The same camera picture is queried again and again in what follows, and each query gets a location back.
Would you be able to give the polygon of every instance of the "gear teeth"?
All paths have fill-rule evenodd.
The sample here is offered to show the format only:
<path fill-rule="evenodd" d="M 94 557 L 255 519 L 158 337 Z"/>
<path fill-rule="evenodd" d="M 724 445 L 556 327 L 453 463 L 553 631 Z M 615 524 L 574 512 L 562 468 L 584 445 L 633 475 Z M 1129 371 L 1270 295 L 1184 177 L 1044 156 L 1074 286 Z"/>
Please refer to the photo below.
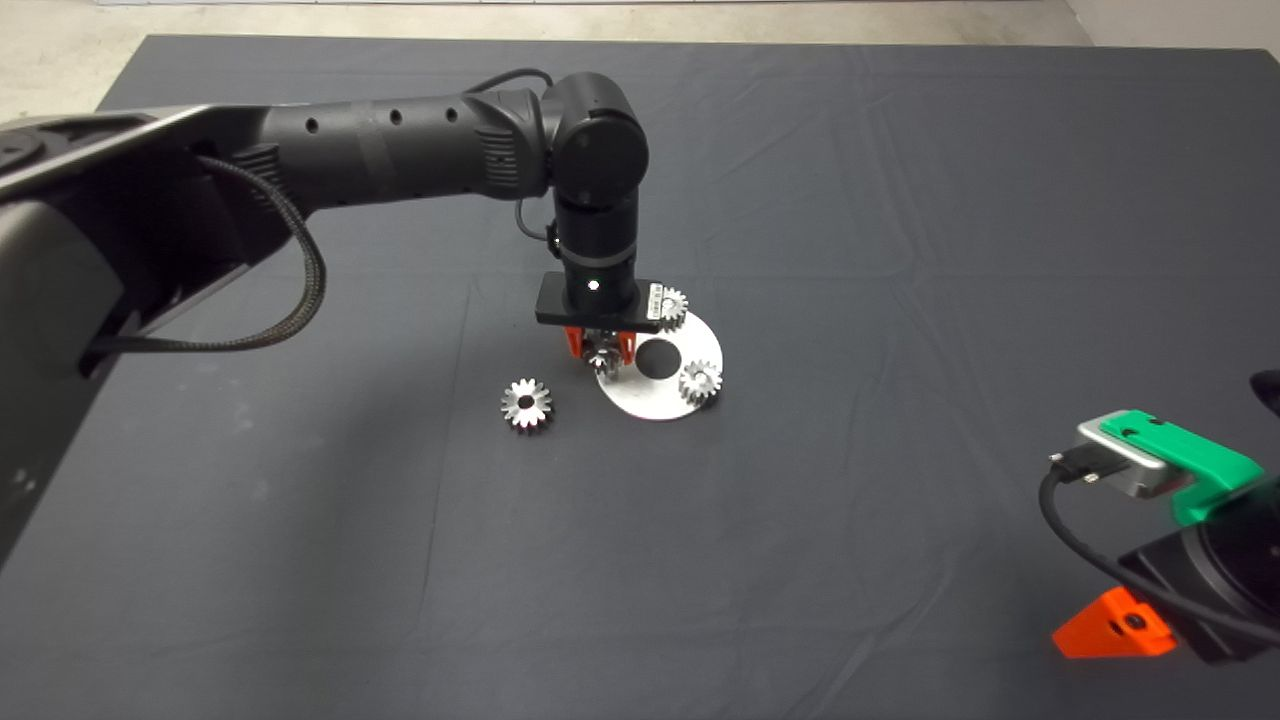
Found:
<path fill-rule="evenodd" d="M 694 360 L 680 372 L 680 395 L 690 405 L 707 405 L 716 400 L 724 379 L 714 363 Z"/>
<path fill-rule="evenodd" d="M 685 324 L 685 314 L 689 313 L 689 297 L 673 287 L 662 291 L 662 310 L 658 314 L 658 325 L 671 332 Z"/>
<path fill-rule="evenodd" d="M 616 347 L 596 347 L 586 356 L 586 365 L 595 370 L 596 375 L 612 378 L 622 366 L 622 352 Z"/>
<path fill-rule="evenodd" d="M 503 419 L 521 434 L 541 432 L 556 416 L 552 392 L 534 378 L 511 383 L 502 392 L 500 409 Z"/>

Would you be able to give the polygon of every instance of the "robotic arm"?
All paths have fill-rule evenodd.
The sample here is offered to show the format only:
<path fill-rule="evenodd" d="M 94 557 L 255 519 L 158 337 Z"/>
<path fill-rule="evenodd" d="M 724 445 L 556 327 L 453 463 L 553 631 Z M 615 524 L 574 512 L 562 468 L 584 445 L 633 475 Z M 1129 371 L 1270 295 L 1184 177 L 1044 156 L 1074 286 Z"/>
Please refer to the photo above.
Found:
<path fill-rule="evenodd" d="M 110 370 L 102 348 L 173 350 L 137 338 L 291 236 L 306 249 L 316 210 L 552 188 L 562 272 L 543 279 L 538 322 L 579 351 L 584 334 L 657 332 L 662 286 L 634 270 L 649 150 L 626 96 L 595 73 L 547 78 L 540 97 L 490 90 L 516 74 L 530 73 L 443 97 L 0 126 L 0 564 Z"/>

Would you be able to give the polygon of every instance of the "cable connector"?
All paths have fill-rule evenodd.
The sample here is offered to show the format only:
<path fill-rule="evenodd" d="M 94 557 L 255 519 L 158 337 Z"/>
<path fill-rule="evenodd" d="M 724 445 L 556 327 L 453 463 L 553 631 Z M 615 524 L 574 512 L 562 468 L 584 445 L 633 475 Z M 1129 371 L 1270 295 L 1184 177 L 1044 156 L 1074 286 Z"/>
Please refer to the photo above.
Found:
<path fill-rule="evenodd" d="M 1107 475 L 1114 475 L 1129 466 L 1129 460 L 1119 452 L 1096 442 L 1085 442 L 1064 452 L 1055 452 L 1048 461 L 1051 474 L 1060 483 L 1084 480 L 1096 483 Z"/>

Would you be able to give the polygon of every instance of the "mounting holes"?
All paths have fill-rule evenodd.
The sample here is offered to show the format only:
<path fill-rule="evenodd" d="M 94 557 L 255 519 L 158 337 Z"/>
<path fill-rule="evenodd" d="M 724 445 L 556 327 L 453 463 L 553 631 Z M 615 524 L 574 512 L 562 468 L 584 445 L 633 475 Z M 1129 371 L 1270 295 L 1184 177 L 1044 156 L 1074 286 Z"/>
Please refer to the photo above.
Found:
<path fill-rule="evenodd" d="M 636 370 L 652 380 L 663 380 L 680 370 L 680 348 L 662 338 L 645 341 L 636 350 Z"/>

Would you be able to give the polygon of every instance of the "metal disc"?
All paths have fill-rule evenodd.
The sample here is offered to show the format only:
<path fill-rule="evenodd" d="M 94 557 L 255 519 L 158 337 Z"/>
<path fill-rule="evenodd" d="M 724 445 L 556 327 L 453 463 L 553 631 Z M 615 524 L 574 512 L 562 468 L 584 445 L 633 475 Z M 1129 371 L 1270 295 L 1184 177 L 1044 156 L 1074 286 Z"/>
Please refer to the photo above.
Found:
<path fill-rule="evenodd" d="M 659 334 L 636 334 L 636 355 L 639 356 L 644 343 L 654 340 L 664 340 L 676 346 L 680 351 L 680 368 L 694 360 L 704 360 L 714 363 L 722 373 L 724 372 L 724 355 L 721 352 L 716 333 L 692 313 L 685 314 L 685 324 L 678 329 Z M 645 377 L 636 364 L 631 363 L 623 365 L 617 375 L 612 378 L 596 375 L 595 380 L 614 405 L 644 420 L 675 420 L 698 410 L 698 405 L 680 395 L 678 369 L 669 378 L 654 379 Z"/>

